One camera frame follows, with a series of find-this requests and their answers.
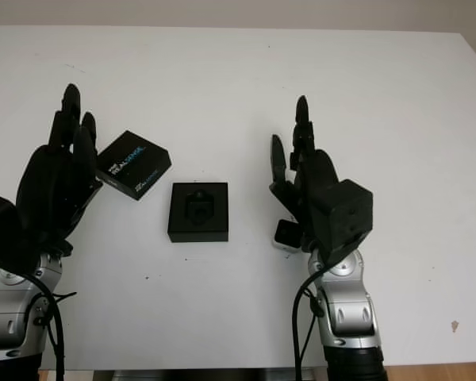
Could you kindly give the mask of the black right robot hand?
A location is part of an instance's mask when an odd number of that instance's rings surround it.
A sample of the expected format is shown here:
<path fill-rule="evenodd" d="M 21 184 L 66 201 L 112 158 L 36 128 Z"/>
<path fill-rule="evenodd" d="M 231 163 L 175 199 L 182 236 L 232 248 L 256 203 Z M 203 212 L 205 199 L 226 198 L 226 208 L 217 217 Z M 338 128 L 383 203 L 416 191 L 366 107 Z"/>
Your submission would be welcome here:
<path fill-rule="evenodd" d="M 293 151 L 285 157 L 281 138 L 271 137 L 271 193 L 295 217 L 302 229 L 301 248 L 317 248 L 329 257 L 338 247 L 332 237 L 326 193 L 338 183 L 329 155 L 315 147 L 313 122 L 306 96 L 297 100 Z"/>

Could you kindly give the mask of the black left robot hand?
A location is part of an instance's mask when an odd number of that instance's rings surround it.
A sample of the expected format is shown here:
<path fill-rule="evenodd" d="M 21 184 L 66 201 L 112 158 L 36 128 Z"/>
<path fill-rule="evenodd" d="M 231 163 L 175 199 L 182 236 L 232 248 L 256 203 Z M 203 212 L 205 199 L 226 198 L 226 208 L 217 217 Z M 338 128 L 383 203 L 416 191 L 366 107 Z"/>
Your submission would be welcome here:
<path fill-rule="evenodd" d="M 32 154 L 17 191 L 16 207 L 28 240 L 58 244 L 75 230 L 102 183 L 97 180 L 96 121 L 81 113 L 74 83 L 55 112 L 48 143 Z"/>

